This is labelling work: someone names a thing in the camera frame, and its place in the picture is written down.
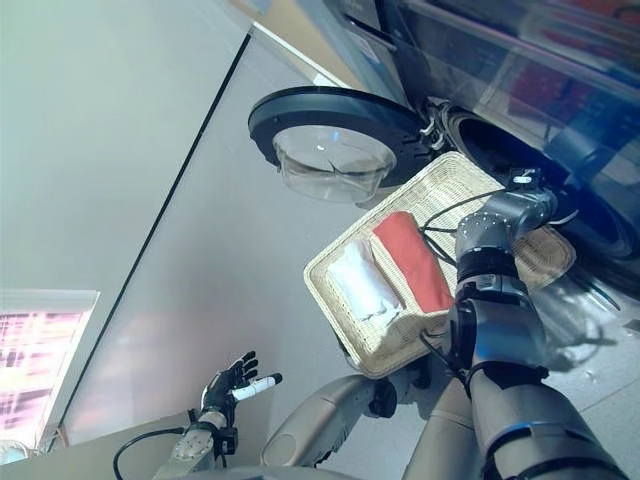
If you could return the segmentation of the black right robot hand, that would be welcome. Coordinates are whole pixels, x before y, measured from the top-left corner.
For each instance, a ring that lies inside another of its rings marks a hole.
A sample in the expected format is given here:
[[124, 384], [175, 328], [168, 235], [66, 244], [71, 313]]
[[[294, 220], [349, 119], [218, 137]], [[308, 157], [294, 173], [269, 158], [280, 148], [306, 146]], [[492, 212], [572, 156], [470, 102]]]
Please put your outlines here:
[[594, 143], [580, 132], [565, 128], [547, 143], [545, 153], [567, 172], [563, 190], [576, 199], [593, 176]]

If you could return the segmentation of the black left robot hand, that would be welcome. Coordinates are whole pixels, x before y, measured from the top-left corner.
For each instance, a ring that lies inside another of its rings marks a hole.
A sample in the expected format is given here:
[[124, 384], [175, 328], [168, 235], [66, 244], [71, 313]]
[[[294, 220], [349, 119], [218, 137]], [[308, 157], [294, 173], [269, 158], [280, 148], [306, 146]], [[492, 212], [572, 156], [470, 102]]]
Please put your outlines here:
[[201, 410], [232, 411], [244, 400], [279, 385], [279, 372], [258, 378], [259, 361], [255, 351], [249, 351], [226, 369], [218, 371], [201, 395]]

